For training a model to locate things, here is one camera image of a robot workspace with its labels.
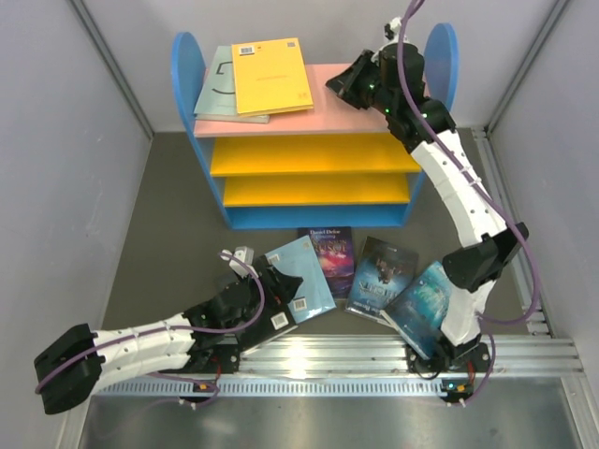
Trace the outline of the light blue book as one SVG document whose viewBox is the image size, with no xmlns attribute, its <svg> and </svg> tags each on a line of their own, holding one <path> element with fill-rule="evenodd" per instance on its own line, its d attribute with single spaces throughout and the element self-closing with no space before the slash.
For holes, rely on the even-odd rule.
<svg viewBox="0 0 599 449">
<path fill-rule="evenodd" d="M 336 303 L 308 236 L 266 253 L 267 260 L 285 275 L 301 277 L 302 283 L 289 309 L 298 324 L 332 311 Z"/>
</svg>

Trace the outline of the black glossy book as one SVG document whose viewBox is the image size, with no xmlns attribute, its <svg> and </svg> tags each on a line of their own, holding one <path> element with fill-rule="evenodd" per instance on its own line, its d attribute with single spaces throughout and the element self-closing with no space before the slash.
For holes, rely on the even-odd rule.
<svg viewBox="0 0 599 449">
<path fill-rule="evenodd" d="M 265 277 L 270 289 L 273 287 L 270 273 L 271 266 L 273 264 L 268 261 L 265 255 L 260 256 L 254 262 L 254 269 L 259 275 L 259 280 L 261 276 Z M 290 309 L 291 301 L 288 304 L 281 304 L 281 308 L 278 310 L 265 310 L 263 308 L 262 313 L 251 326 L 236 333 L 236 339 L 242 353 L 253 351 L 260 345 L 274 340 L 297 327 Z"/>
</svg>

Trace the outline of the purple Robinson Crusoe book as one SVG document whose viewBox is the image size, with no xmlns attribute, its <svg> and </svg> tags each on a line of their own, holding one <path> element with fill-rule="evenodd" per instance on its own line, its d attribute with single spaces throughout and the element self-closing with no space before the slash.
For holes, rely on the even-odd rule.
<svg viewBox="0 0 599 449">
<path fill-rule="evenodd" d="M 352 229 L 301 227 L 299 237 L 308 236 L 334 298 L 347 298 L 355 274 Z"/>
</svg>

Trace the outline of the yellow book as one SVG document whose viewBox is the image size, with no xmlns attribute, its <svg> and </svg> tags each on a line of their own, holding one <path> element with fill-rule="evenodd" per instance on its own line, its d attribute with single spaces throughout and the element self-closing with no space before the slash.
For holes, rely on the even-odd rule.
<svg viewBox="0 0 599 449">
<path fill-rule="evenodd" d="M 314 107 L 297 38 L 234 44 L 231 51 L 239 115 L 271 115 Z"/>
</svg>

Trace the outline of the grey-green book with black arc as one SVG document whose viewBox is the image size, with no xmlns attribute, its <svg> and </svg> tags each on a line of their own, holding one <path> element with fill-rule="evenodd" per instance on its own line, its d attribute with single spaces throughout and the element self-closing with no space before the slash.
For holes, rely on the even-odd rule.
<svg viewBox="0 0 599 449">
<path fill-rule="evenodd" d="M 270 121 L 269 115 L 242 117 L 237 112 L 235 82 L 230 46 L 219 46 L 204 78 L 195 106 L 201 121 L 259 123 Z"/>
</svg>

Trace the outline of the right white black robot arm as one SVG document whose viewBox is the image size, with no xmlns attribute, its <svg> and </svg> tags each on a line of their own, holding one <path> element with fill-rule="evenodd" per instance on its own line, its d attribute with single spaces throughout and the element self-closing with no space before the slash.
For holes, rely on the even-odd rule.
<svg viewBox="0 0 599 449">
<path fill-rule="evenodd" d="M 479 317 L 504 267 L 519 250 L 505 221 L 482 198 L 447 107 L 425 93 L 425 61 L 416 46 L 365 50 L 327 87 L 355 109 L 376 109 L 441 197 L 460 247 L 430 264 L 382 315 L 424 365 L 459 370 L 481 339 Z"/>
</svg>

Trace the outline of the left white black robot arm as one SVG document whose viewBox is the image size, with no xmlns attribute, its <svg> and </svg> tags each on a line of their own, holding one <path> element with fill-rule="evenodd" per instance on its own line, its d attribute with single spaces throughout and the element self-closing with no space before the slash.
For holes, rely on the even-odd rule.
<svg viewBox="0 0 599 449">
<path fill-rule="evenodd" d="M 72 326 L 34 360 L 45 414 L 147 374 L 235 372 L 242 353 L 297 327 L 290 303 L 303 282 L 261 256 L 213 298 L 165 320 L 112 331 Z"/>
</svg>

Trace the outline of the blue pink yellow shelf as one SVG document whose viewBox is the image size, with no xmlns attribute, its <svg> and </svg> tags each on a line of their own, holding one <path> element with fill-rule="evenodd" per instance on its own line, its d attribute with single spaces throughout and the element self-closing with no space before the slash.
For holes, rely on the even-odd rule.
<svg viewBox="0 0 599 449">
<path fill-rule="evenodd" d="M 183 128 L 225 223 L 233 230 L 406 224 L 424 173 L 376 111 L 326 89 L 344 64 L 308 65 L 314 108 L 267 124 L 199 121 L 208 89 L 195 37 L 176 35 L 170 74 Z"/>
</svg>

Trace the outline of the dark Wuthering Heights book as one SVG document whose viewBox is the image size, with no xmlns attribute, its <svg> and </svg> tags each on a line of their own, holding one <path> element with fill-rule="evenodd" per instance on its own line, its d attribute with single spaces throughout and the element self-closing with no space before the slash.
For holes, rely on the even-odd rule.
<svg viewBox="0 0 599 449">
<path fill-rule="evenodd" d="M 345 310 L 384 326 L 381 311 L 414 279 L 418 254 L 367 237 L 358 258 Z"/>
</svg>

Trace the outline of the teal blue cover book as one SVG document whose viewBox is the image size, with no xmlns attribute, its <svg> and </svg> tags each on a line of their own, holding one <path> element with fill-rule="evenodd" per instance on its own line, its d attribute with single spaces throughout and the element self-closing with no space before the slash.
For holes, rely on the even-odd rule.
<svg viewBox="0 0 599 449">
<path fill-rule="evenodd" d="M 453 285 L 435 261 L 381 311 L 382 317 L 422 358 L 438 352 L 441 324 L 446 317 Z"/>
</svg>

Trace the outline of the aluminium mounting rail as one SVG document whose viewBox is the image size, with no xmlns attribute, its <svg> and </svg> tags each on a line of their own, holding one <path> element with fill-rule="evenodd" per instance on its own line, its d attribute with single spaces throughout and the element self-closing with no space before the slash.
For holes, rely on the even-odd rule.
<svg viewBox="0 0 599 449">
<path fill-rule="evenodd" d="M 241 352 L 233 337 L 199 349 L 190 335 L 159 330 L 146 337 L 104 332 L 83 356 L 98 363 L 104 381 L 120 382 L 154 371 L 284 377 L 394 376 L 408 371 L 408 346 L 394 336 L 283 335 Z M 484 338 L 469 353 L 477 373 L 516 377 L 571 375 L 582 370 L 570 340 L 530 336 Z"/>
</svg>

